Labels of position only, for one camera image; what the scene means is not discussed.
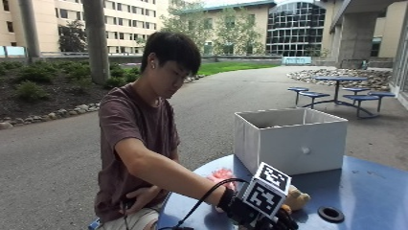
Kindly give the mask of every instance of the hand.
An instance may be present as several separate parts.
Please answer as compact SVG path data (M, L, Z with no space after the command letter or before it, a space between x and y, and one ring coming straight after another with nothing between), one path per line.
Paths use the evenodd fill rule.
M119 212L127 215L135 214L153 200L153 198L160 194L160 192L161 192L161 189L157 186L138 189L136 191L134 191L132 193L127 195L130 199L136 200L131 209L126 210L126 213L123 210L120 210Z

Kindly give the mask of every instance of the open box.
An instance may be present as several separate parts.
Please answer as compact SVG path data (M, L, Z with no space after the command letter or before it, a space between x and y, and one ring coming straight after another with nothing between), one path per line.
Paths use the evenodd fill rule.
M235 153L253 174L262 162L288 175L341 169L348 123L310 108L239 112Z

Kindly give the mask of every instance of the curved glass facade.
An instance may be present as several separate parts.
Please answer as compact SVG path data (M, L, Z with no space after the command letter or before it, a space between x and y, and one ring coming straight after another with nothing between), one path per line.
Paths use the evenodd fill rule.
M306 2L274 7L268 19L268 53L285 57L320 56L326 12Z

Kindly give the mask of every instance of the stone border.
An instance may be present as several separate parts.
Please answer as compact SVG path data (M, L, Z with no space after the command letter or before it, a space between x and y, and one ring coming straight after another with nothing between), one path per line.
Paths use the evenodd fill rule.
M350 69L320 69L320 70L304 70L288 74L289 78L305 81L308 83L336 85L334 80L314 80L317 76L354 76L366 77L369 80L344 81L344 87L367 87L377 91L390 91L390 81L393 77L391 70L350 70Z
M197 75L196 77L188 78L185 80L185 83L189 83L192 81L196 81L201 78L204 78L205 75ZM13 119L11 117L6 117L0 119L0 130L2 129L10 129L14 127L22 127L26 125L31 125L34 123L42 123L42 122L48 122L52 120L68 118L88 112L95 112L100 110L100 104L99 103L91 103L91 104L82 104L76 106L72 109L59 109L58 111L51 112L48 115L43 116L30 116L26 119L22 118L15 118Z

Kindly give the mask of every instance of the stuffed toy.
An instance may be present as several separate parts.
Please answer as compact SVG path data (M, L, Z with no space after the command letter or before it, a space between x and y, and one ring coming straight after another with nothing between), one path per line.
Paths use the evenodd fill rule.
M282 208L292 214L294 211L305 207L309 200L310 195L305 194L294 185L292 185Z
M213 182L219 183L224 181L225 179L236 178L233 171L229 169L221 169L219 171L215 171L212 175L207 177ZM235 182L224 184L228 188L237 190L237 186ZM290 186L290 191L288 198L284 202L282 208L292 214L294 211L302 209L306 205L306 203L310 200L310 195L305 194L294 185Z

